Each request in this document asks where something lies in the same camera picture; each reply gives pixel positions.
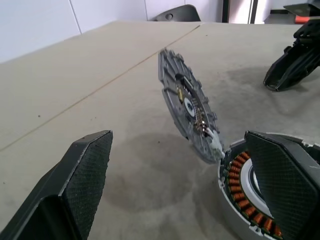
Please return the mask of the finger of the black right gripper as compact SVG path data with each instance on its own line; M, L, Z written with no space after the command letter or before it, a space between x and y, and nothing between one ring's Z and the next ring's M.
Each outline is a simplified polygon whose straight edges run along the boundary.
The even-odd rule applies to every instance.
M289 67L306 64L320 64L320 49L288 46L284 54L267 71L263 84L267 88L276 88L280 78Z
M297 85L319 66L319 63L307 63L306 65L289 67L278 81L276 91L281 92Z

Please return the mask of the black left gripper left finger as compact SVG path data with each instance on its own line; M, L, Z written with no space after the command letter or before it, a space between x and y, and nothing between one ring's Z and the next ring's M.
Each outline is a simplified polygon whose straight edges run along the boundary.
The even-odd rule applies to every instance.
M0 233L2 240L86 240L106 181L113 132L74 141Z

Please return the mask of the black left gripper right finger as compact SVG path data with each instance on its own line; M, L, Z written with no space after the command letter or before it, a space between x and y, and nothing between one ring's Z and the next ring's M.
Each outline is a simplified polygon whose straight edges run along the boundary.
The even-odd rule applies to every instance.
M320 146L248 130L244 139L259 189L285 240L320 238Z

